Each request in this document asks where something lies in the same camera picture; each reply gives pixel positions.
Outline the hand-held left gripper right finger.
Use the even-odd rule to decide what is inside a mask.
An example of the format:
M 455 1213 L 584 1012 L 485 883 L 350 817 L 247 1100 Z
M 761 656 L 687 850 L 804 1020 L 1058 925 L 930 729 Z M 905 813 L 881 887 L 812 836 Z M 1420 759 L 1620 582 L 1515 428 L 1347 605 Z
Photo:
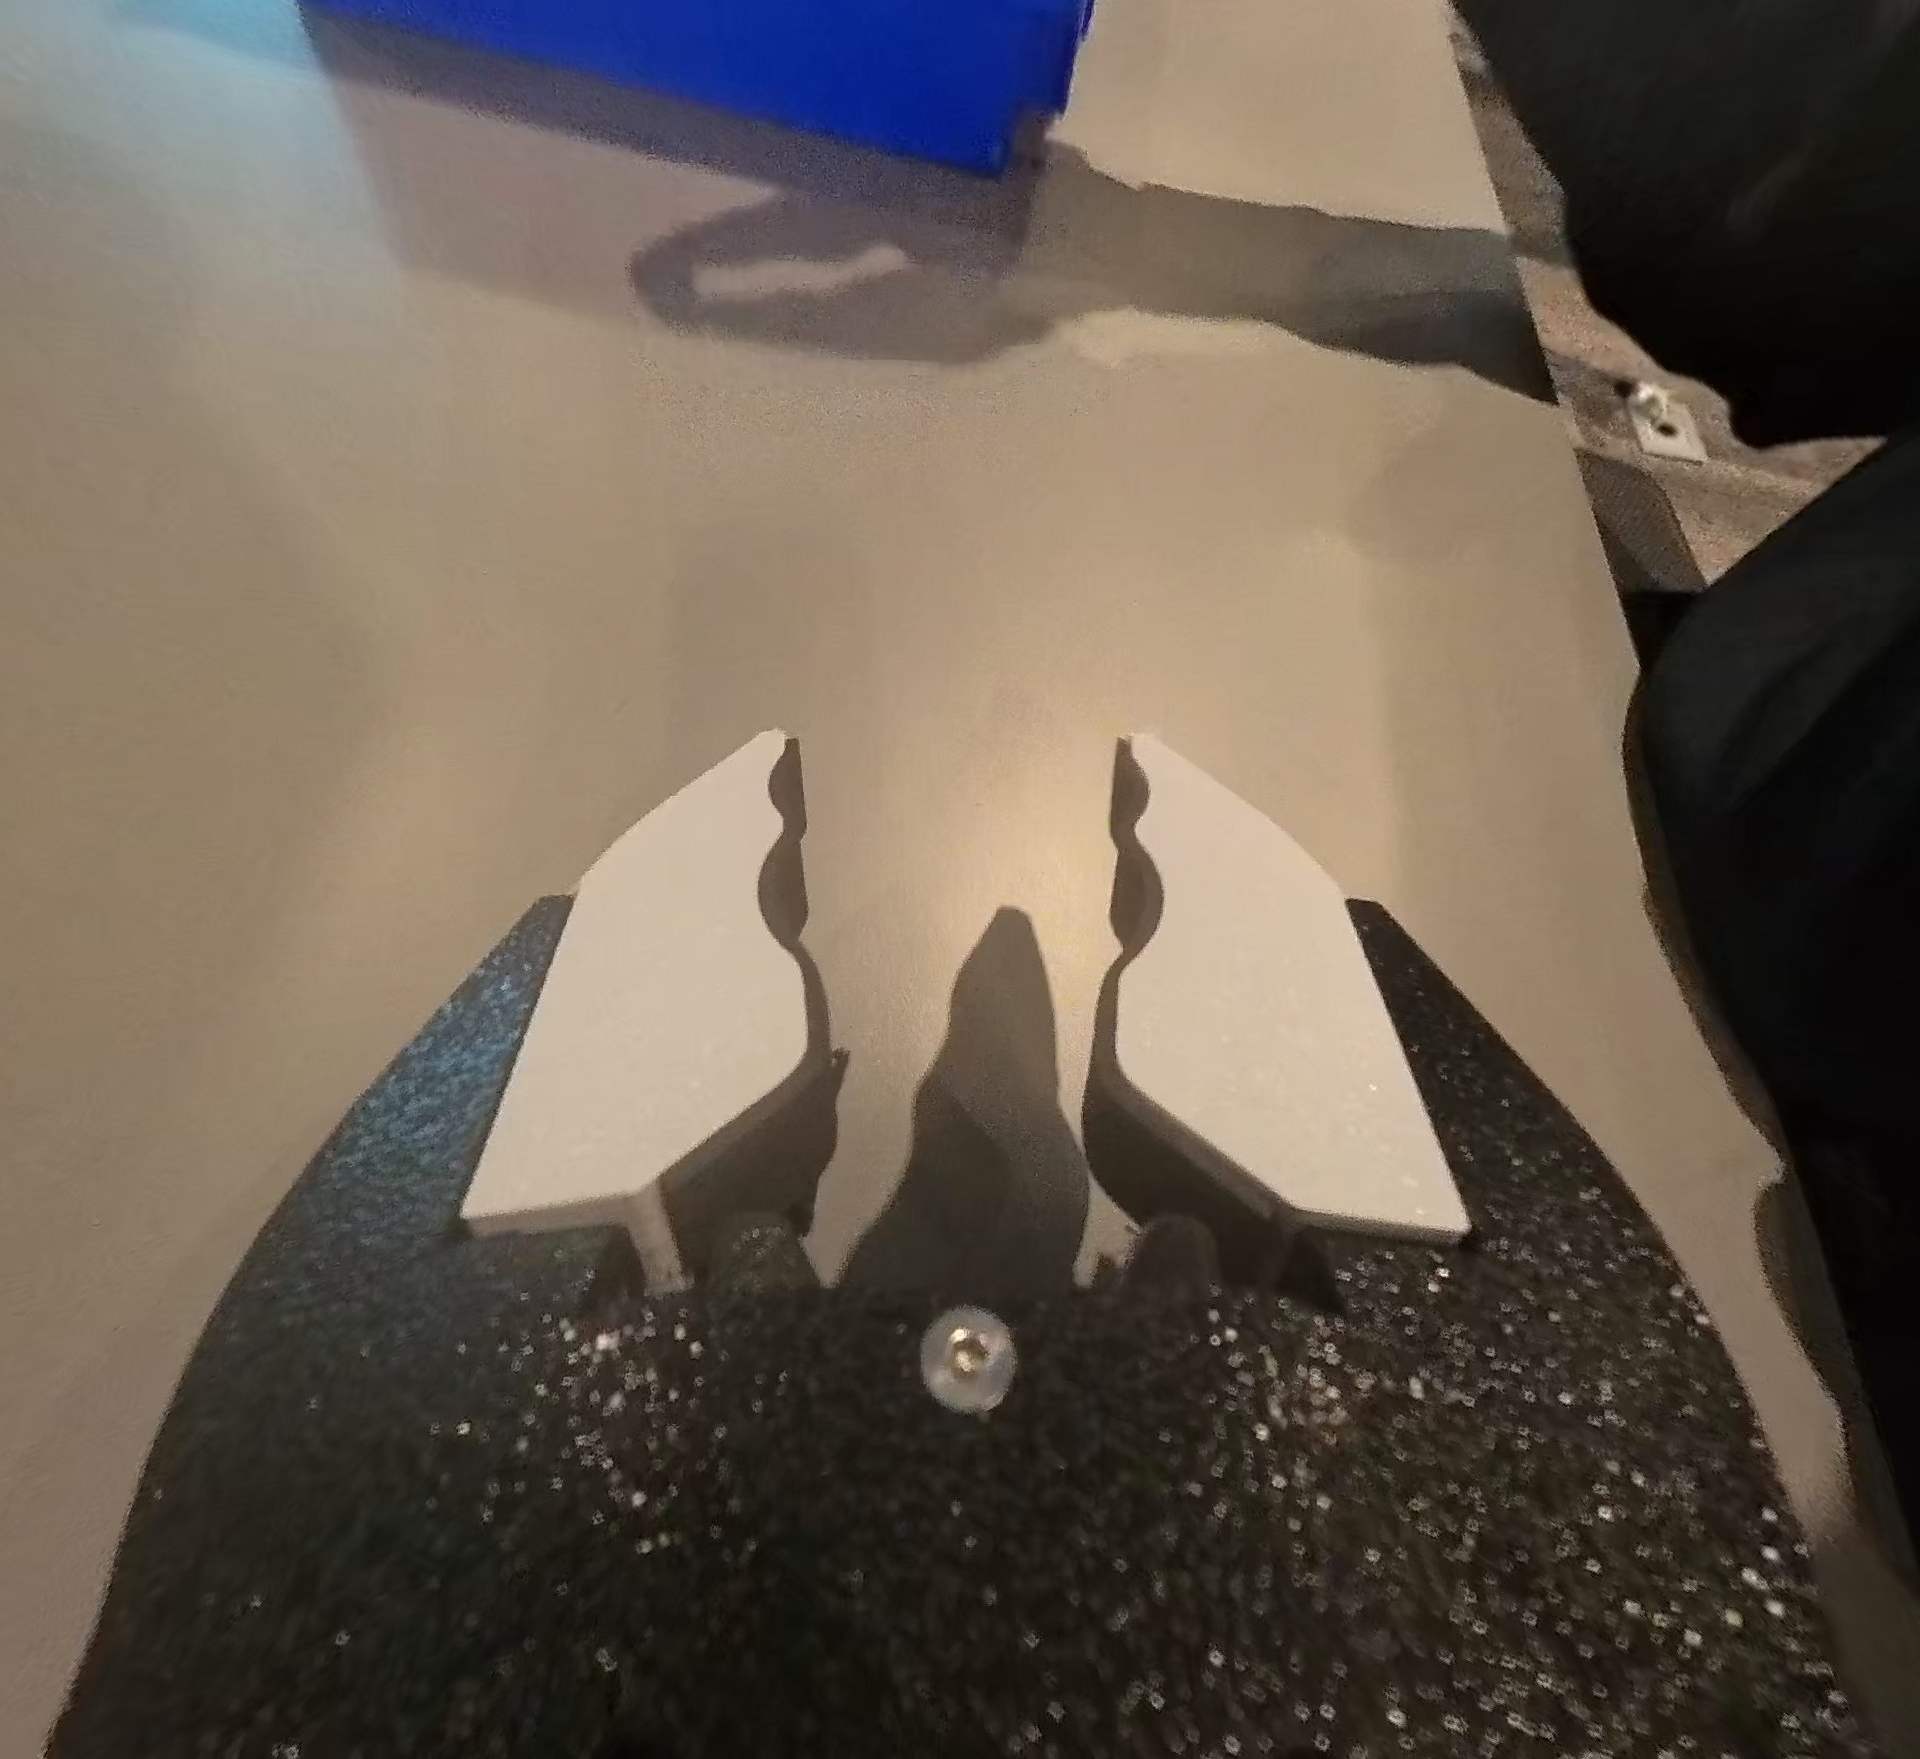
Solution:
M 1222 1251 L 1294 1233 L 1475 1231 L 1348 893 L 1167 740 L 1117 743 L 1117 963 L 1101 986 L 1087 1159 L 1137 1226 Z

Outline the small metal bracket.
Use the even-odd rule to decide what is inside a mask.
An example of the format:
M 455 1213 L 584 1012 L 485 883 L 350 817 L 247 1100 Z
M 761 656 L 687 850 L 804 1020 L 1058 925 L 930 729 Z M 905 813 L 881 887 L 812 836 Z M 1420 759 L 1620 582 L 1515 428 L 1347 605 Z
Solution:
M 1645 458 L 1702 466 L 1707 439 L 1692 408 L 1665 386 L 1651 379 L 1620 383 L 1622 416 Z

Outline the person's black clothing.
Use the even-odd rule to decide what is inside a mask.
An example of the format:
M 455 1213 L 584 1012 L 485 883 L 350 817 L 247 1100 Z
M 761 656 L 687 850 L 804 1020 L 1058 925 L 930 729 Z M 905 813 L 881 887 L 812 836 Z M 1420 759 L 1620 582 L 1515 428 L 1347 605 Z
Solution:
M 1877 448 L 1635 706 L 1670 897 L 1917 1523 L 1917 0 L 1451 0 L 1611 325 L 1752 448 Z

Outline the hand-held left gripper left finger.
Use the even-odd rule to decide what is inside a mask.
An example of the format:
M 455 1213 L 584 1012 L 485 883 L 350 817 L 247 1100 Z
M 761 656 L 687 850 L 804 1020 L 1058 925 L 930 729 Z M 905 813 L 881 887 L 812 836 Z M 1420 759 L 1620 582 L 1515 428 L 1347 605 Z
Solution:
M 478 1237 L 617 1227 L 655 1291 L 724 1227 L 815 1223 L 847 1050 L 804 947 L 804 756 L 761 730 L 584 875 L 461 1202 Z

